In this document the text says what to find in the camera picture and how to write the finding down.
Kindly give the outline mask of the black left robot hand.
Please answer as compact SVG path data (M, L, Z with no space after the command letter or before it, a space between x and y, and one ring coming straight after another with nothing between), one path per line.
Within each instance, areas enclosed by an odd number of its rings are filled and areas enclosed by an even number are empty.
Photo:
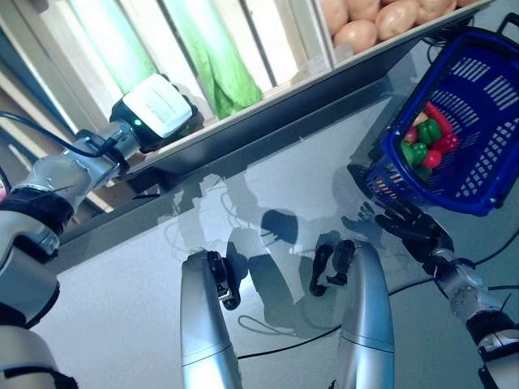
M131 127L143 154L157 151L204 124L198 108L160 74L150 75L118 100L109 119Z

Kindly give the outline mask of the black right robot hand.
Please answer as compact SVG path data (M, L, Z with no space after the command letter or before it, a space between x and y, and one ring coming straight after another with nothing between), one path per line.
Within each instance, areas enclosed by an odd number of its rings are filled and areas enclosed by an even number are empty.
M454 252L450 235L429 214L409 202L393 203L375 221L386 232L399 237L409 254L424 269L432 268L433 254L440 249Z

